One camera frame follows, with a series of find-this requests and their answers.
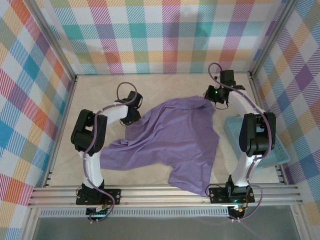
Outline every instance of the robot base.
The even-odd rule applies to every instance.
[[[121,199],[121,189],[107,189],[105,188],[105,182],[99,186],[99,189],[110,194],[114,198],[114,204],[119,205]],[[76,192],[77,198],[75,204],[77,205],[111,205],[112,200],[105,194],[99,192],[94,188],[90,188],[85,184],[81,185]]]
[[[209,188],[209,197],[211,204],[245,204],[254,203],[255,196],[252,188],[250,187],[247,195],[242,196],[228,196],[228,190],[225,187],[211,187]]]

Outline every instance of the metal grate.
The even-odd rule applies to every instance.
[[[178,217],[225,217],[228,216],[225,206],[209,207],[117,207],[110,217],[149,217],[149,218],[178,218]],[[40,218],[77,218],[85,217],[86,208],[43,208]]]

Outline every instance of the black mounting bracket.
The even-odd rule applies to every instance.
[[[245,196],[228,196],[228,189],[225,187],[211,187],[209,188],[209,198],[211,204],[230,204],[230,205],[238,205],[254,203],[255,196],[252,188],[250,187],[248,191],[248,195]]]
[[[114,198],[114,204],[119,205],[121,199],[121,189],[108,189],[105,188],[105,182],[103,181],[102,184],[99,186],[99,189],[105,191],[106,193],[110,194]],[[90,188],[85,184],[81,185],[81,188],[76,192],[77,198],[75,201],[76,205],[111,205],[112,200],[103,194],[102,192]]]
[[[225,183],[225,187],[209,188],[210,203],[212,204],[245,204],[254,203],[255,195],[252,188],[248,186],[235,186],[231,175]]]

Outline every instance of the metal rail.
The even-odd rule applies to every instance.
[[[48,186],[47,181],[51,179],[51,175],[52,175],[52,172],[53,172],[54,167],[55,167],[55,163],[56,163],[57,155],[58,155],[58,150],[59,150],[60,143],[61,143],[61,140],[62,140],[62,136],[64,134],[64,130],[65,130],[65,127],[66,127],[66,122],[67,122],[67,119],[68,119],[68,115],[69,115],[72,99],[74,98],[74,95],[75,95],[76,86],[77,86],[77,82],[76,81],[72,82],[72,85],[70,87],[69,97],[68,97],[68,99],[66,101],[66,106],[65,106],[65,109],[64,109],[64,112],[63,112],[62,121],[61,121],[60,127],[58,128],[57,137],[56,137],[56,139],[55,139],[55,141],[53,143],[53,146],[52,146],[52,150],[51,150],[51,153],[50,153],[50,159],[49,159],[49,162],[48,162],[48,166],[47,166],[47,168],[45,170],[45,173],[43,175],[44,178],[43,178],[42,183],[41,183],[41,185],[43,187]]]
[[[35,0],[24,0],[25,5],[28,7],[30,13],[34,17],[36,23],[39,25],[41,32],[45,36],[46,40],[48,41],[50,47],[54,50],[57,58],[59,59],[60,63],[65,69],[65,72],[68,76],[73,79],[74,81],[77,78],[74,70],[72,69],[65,53],[63,52],[62,48],[60,47],[58,40],[56,39],[55,35],[53,34],[51,27],[47,23],[44,15],[42,14],[41,10],[39,9],[38,4]]]
[[[265,46],[262,49],[262,52],[258,60],[256,61],[252,69],[253,79],[257,77],[259,70],[265,63],[265,60],[267,59],[269,53],[271,52],[275,42],[278,40],[278,37],[282,33],[282,30],[284,29],[289,17],[291,16],[298,2],[299,0],[288,0],[286,2],[281,15],[272,30],[272,33],[270,34]]]
[[[301,204],[298,187],[281,183],[260,183],[263,189],[263,206]],[[76,205],[76,190],[80,186],[48,186],[35,188],[29,207],[32,208],[83,208],[98,207],[97,205]],[[106,188],[122,189],[121,201],[116,207],[206,207],[206,206],[234,206],[237,204],[211,204],[206,196],[181,190],[170,185],[155,186],[107,186]],[[257,205],[261,193],[258,188],[253,188],[255,203]]]

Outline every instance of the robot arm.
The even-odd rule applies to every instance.
[[[216,103],[233,105],[242,117],[242,126],[239,135],[239,146],[242,151],[237,167],[229,176],[225,187],[209,188],[211,203],[254,203],[252,188],[248,185],[261,157],[269,148],[269,137],[272,139],[271,150],[275,146],[276,139],[276,116],[272,112],[265,112],[254,106],[253,101],[242,85],[236,85],[234,71],[225,70],[220,72],[220,83],[227,87],[214,88],[209,86],[205,98]],[[267,120],[271,136],[268,135]]]
[[[83,161],[87,177],[84,177],[81,188],[77,190],[77,205],[112,204],[112,201],[103,192],[114,198],[114,204],[120,203],[121,189],[105,189],[100,168],[100,154],[105,143],[107,125],[117,120],[120,120],[125,126],[138,121],[141,118],[138,112],[141,101],[142,96],[131,91],[127,98],[116,100],[113,103],[114,107],[107,108],[101,112],[93,112],[87,109],[83,109],[80,112],[71,135],[71,143],[79,152],[81,158],[83,158],[84,152],[92,142],[93,147],[87,152],[85,161]]]
[[[99,115],[106,117],[107,121],[106,121],[105,127],[107,127],[109,124],[117,120],[124,119],[128,115],[128,106],[127,105],[115,106],[107,110],[104,110]],[[80,151],[79,154],[80,154],[80,157],[82,158],[84,152]],[[85,161],[88,176],[91,182],[96,187],[99,187],[104,181],[101,175],[100,154],[101,154],[101,150],[99,150],[98,152],[95,152],[92,156],[88,154],[86,156],[86,161]],[[92,188],[92,185],[88,182],[86,177],[84,177],[83,179],[83,184],[89,188]]]

